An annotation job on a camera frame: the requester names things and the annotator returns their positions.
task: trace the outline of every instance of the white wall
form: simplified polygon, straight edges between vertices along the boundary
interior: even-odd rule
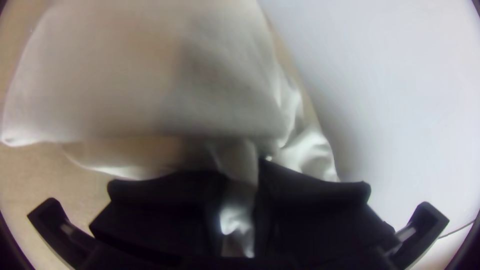
[[[305,79],[344,181],[397,230],[428,201],[480,206],[480,19],[470,0],[259,0]]]

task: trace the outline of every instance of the white fabric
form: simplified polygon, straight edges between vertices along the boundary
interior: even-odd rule
[[[222,232],[252,257],[260,155],[337,180],[276,54],[255,0],[58,2],[24,50],[1,139],[59,143],[82,167],[135,180],[217,169],[234,180]]]

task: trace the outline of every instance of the beige floor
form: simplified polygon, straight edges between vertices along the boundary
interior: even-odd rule
[[[9,0],[0,16],[0,104],[22,49],[48,3]],[[0,209],[36,269],[60,270],[66,266],[42,241],[27,214],[45,199],[54,197],[62,203],[71,221],[89,232],[88,223],[109,202],[106,183],[110,179],[108,175],[73,165],[52,144],[21,148],[0,145]],[[415,269],[442,269],[465,235],[464,231],[455,239],[447,237],[439,241],[442,246],[434,246]]]

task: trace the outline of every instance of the white cloth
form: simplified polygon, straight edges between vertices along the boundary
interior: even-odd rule
[[[253,257],[260,155],[337,180],[276,53],[255,0],[57,2],[23,52],[1,139],[59,143],[80,166],[135,180],[217,169],[234,181],[222,232]]]

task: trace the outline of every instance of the crumpled white fabric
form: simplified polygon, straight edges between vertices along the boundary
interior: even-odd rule
[[[1,140],[58,143],[84,168],[134,180],[219,170],[232,179],[222,232],[253,257],[259,156],[337,180],[278,53],[255,0],[59,1],[24,49]]]

